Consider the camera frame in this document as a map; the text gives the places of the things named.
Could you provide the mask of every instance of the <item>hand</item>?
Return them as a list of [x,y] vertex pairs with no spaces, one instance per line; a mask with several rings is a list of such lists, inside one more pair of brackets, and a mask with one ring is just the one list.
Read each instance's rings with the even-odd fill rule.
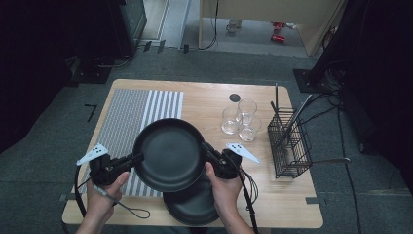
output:
[[[124,172],[109,186],[102,187],[109,196],[116,200],[122,199],[120,188],[128,180],[130,173]],[[88,208],[85,218],[79,227],[77,234],[80,233],[100,233],[106,221],[113,215],[113,202],[101,195],[94,188],[91,181],[87,183],[88,188]]]
[[206,162],[206,175],[209,177],[212,186],[216,211],[222,223],[224,223],[227,232],[229,234],[253,233],[237,209],[238,196],[243,187],[241,180],[238,177],[233,179],[216,177],[213,166],[209,162]]

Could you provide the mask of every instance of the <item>wooden table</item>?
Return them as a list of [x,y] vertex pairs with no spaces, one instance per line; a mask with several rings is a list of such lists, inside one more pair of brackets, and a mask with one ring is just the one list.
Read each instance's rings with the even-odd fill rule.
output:
[[[100,118],[97,122],[89,149],[96,145],[98,133],[106,117],[111,99],[117,89],[161,90],[183,92],[181,118],[194,125],[204,136],[205,141],[221,151],[227,142],[241,142],[237,135],[224,134],[220,128],[222,110],[236,105],[229,100],[231,94],[256,101],[256,115],[262,119],[263,127],[252,142],[242,142],[243,146],[261,159],[260,164],[243,159],[243,168],[252,175],[259,189],[258,200],[253,205],[259,227],[263,228],[320,228],[322,216],[319,204],[307,204],[306,198],[317,197],[309,171],[297,178],[275,178],[274,163],[270,148],[267,126],[273,117],[271,100],[275,100],[273,86],[116,80],[109,92]],[[287,89],[279,87],[280,107],[291,107]],[[82,168],[79,177],[85,173]],[[115,206],[115,213],[107,222],[119,225],[159,225],[182,226],[167,211],[163,199],[155,197],[128,197],[122,199],[129,207],[139,207],[150,211],[148,219],[138,219],[121,206]],[[246,202],[240,194],[238,207],[244,220],[250,223],[249,213],[245,210]],[[81,223],[83,218],[75,201],[68,201],[62,220],[68,224]],[[222,226],[220,219],[208,226]]]
[[[203,18],[215,18],[216,1],[201,0],[199,48],[203,47]],[[309,56],[330,26],[338,25],[346,0],[225,0],[219,1],[218,18],[296,23]]]

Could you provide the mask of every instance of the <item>striped cloth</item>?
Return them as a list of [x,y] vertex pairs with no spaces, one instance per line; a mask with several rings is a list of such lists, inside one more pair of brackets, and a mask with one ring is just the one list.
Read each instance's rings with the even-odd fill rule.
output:
[[[97,142],[109,150],[111,158],[126,156],[132,152],[139,133],[150,123],[165,118],[180,119],[182,101],[182,92],[115,90]],[[83,181],[88,179],[89,171],[88,168]],[[86,186],[82,186],[80,192],[86,193]],[[122,193],[129,196],[162,197],[162,192],[144,184],[134,169],[131,170],[128,182],[122,187]]]

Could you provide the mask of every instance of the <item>wire basket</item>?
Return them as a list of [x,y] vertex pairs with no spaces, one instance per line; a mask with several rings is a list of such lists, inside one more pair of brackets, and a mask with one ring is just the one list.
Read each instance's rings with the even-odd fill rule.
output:
[[300,118],[292,121],[295,109],[280,108],[268,126],[276,178],[298,177],[312,166],[311,143]]

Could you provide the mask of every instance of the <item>utensil holder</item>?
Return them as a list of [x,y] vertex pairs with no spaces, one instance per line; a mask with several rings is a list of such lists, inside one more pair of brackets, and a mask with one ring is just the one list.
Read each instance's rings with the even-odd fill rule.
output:
[[313,164],[310,155],[311,143],[305,124],[300,118],[290,123],[294,112],[293,108],[279,108],[268,126],[276,178],[296,178]]

